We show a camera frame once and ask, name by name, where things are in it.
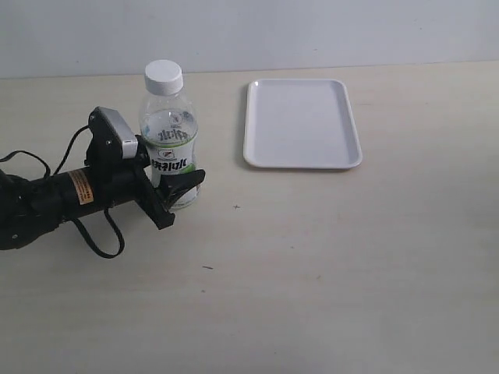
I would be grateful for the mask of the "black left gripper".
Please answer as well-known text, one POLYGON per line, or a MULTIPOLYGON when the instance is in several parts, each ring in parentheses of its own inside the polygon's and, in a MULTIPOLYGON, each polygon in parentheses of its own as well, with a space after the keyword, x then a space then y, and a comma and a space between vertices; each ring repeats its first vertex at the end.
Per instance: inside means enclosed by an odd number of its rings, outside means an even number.
MULTIPOLYGON (((94 110, 88 119, 90 131, 93 112, 94 110)), ((92 131, 91 134, 85 165, 90 173, 97 201, 103 207, 111 208, 134 201, 161 230, 174 223, 174 214, 168 210, 181 210, 198 197, 200 185, 206 176, 204 169, 178 175, 162 175, 157 187, 158 195, 144 171, 150 165, 150 156, 141 135, 136 135, 138 144, 133 159, 113 162, 98 149, 92 131)))

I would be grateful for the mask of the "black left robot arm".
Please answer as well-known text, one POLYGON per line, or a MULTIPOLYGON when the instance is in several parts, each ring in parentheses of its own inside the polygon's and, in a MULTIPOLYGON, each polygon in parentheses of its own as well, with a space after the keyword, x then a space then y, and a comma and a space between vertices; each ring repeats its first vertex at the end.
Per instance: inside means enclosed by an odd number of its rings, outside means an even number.
POLYGON ((153 186, 145 172, 154 165, 146 143, 116 110, 96 107, 86 128, 92 139, 83 168, 67 172, 47 168, 42 178, 33 181, 1 174, 3 250, 20 249, 70 221, 97 255, 110 259, 112 255, 97 247, 81 217, 103 212, 123 250, 125 240, 109 213, 112 207, 134 201, 158 229, 168 228, 175 221, 174 203, 205 179, 205 171, 198 169, 163 175, 153 186))

